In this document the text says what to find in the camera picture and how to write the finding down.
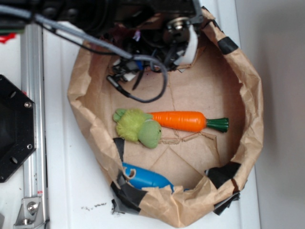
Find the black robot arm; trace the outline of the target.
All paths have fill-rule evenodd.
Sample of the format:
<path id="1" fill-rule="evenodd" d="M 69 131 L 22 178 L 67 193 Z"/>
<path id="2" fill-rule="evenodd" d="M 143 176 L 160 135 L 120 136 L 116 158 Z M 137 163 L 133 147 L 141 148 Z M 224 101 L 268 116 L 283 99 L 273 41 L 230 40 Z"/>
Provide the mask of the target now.
<path id="1" fill-rule="evenodd" d="M 87 41 L 112 42 L 104 55 L 118 55 L 110 84 L 142 79 L 144 69 L 165 73 L 195 58 L 203 22 L 197 0 L 3 0 L 0 41 L 5 43 L 35 23 L 56 33 L 61 21 L 75 26 L 72 34 Z"/>

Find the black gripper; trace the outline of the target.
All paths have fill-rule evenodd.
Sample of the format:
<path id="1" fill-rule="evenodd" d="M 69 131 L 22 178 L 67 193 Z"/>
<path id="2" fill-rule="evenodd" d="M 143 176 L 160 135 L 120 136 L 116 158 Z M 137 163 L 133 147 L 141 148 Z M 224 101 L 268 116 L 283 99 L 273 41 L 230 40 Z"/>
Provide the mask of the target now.
<path id="1" fill-rule="evenodd" d="M 180 65 L 190 64 L 195 57 L 198 44 L 199 27 L 203 22 L 201 14 L 183 15 L 116 15 L 113 24 L 129 32 L 121 42 L 121 48 L 133 55 L 145 55 L 157 59 L 168 71 Z M 161 69 L 149 60 L 130 60 L 120 57 L 112 66 L 112 75 L 108 81 L 118 91 L 123 90 L 120 81 L 137 80 L 136 88 L 142 79 L 144 70 L 149 68 L 155 73 Z"/>

